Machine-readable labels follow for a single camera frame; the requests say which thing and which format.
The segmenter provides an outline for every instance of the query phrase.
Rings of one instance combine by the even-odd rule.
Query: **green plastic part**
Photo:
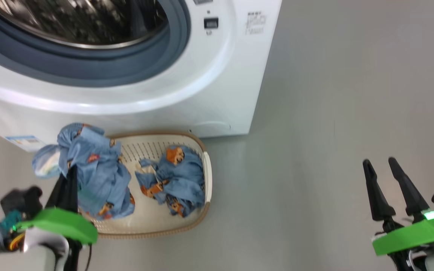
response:
[[[44,209],[33,220],[17,224],[17,228],[22,230],[30,227],[61,234],[82,245],[94,244],[98,239],[98,231],[93,224],[79,214],[59,208]]]
[[[373,242],[377,256],[434,242],[434,219],[394,230]]]

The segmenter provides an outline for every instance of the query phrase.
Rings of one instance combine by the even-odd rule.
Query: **beige plastic basket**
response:
[[[204,219],[212,198],[212,166],[209,155],[197,137],[182,132],[144,132],[120,134],[112,137],[122,144],[122,162],[131,173],[130,192],[135,199],[135,211],[121,219],[91,220],[100,238],[126,239],[150,238],[191,230]],[[171,216],[166,204],[142,194],[135,177],[136,165],[142,158],[158,161],[170,145],[185,145],[193,149],[202,160],[205,176],[205,206],[193,211],[186,218]]]

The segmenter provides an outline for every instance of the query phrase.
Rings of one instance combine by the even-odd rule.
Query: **white washing machine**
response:
[[[78,0],[55,2],[75,7]],[[160,25],[133,40],[101,43],[72,43],[0,12],[0,136],[50,144],[71,122],[106,134],[247,134],[281,0],[158,5]]]

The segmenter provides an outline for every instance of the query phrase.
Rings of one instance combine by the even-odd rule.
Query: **brown basket rim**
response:
[[[193,134],[189,134],[188,132],[178,132],[178,131],[143,131],[143,132],[126,132],[123,134],[116,134],[110,136],[111,139],[121,139],[123,137],[136,137],[136,136],[151,136],[151,135],[160,135],[160,134],[167,134],[167,135],[175,135],[175,136],[186,136],[190,137],[191,139],[195,140],[202,151],[207,151],[205,145],[203,142]],[[135,234],[108,234],[108,233],[98,233],[98,237],[103,239],[144,239],[144,238],[154,238],[154,237],[160,237],[165,235],[173,235],[177,233],[184,233],[188,230],[191,230],[195,228],[197,225],[199,225],[205,216],[207,215],[207,212],[210,208],[210,202],[205,203],[205,206],[203,207],[202,212],[200,213],[200,216],[197,220],[195,220],[191,225],[184,226],[181,228],[176,228],[174,230],[161,230],[161,231],[154,231],[152,233],[135,233]]]

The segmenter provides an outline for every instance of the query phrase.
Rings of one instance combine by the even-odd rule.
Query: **floor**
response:
[[[204,142],[214,193],[203,223],[100,240],[90,270],[392,270],[372,249],[381,225],[362,161],[372,161],[398,221],[405,203],[389,156],[431,204],[434,1],[284,0],[251,133]],[[0,196],[53,182],[37,180],[31,155],[0,139]],[[41,261],[3,255],[0,269],[36,271]]]

